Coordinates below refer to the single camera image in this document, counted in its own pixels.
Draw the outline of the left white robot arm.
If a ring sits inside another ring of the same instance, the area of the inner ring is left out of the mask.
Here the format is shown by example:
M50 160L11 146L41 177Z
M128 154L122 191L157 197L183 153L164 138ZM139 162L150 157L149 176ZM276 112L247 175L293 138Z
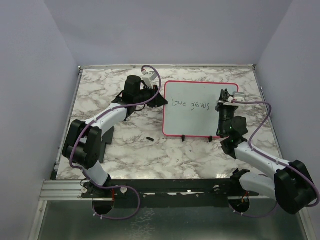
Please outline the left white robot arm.
M130 75L124 89L107 109L86 121L76 119L70 124L62 155L69 160L71 167L81 170L94 182L93 191L97 196L106 197L111 190L111 177L103 169L100 158L105 154L108 133L130 117L139 105L158 108L167 104L159 86L149 87L139 76Z

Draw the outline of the red framed whiteboard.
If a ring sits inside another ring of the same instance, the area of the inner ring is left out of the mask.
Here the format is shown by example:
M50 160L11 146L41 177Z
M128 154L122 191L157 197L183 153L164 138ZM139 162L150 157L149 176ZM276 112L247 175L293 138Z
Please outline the red framed whiteboard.
M168 137L217 138L221 90L239 91L236 83L169 80L164 84L162 132Z

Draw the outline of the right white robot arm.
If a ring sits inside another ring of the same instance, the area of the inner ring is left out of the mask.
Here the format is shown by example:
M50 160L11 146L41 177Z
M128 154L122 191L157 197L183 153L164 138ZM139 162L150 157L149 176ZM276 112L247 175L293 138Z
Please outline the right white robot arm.
M244 192L255 192L266 196L285 212L295 215L303 208L312 208L320 203L320 192L314 184L306 165L299 160L288 161L268 154L245 139L248 133L247 119L236 116L240 105L247 105L242 92L230 94L227 89L220 92L215 110L218 112L217 136L222 139L223 152L235 160L245 162L262 174L249 170L235 171L229 189L240 196Z

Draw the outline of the black marker cap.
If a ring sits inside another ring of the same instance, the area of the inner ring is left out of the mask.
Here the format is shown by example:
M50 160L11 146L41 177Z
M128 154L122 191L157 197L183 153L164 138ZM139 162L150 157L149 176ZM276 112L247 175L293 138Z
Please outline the black marker cap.
M154 139L151 137L146 137L147 140L154 142Z

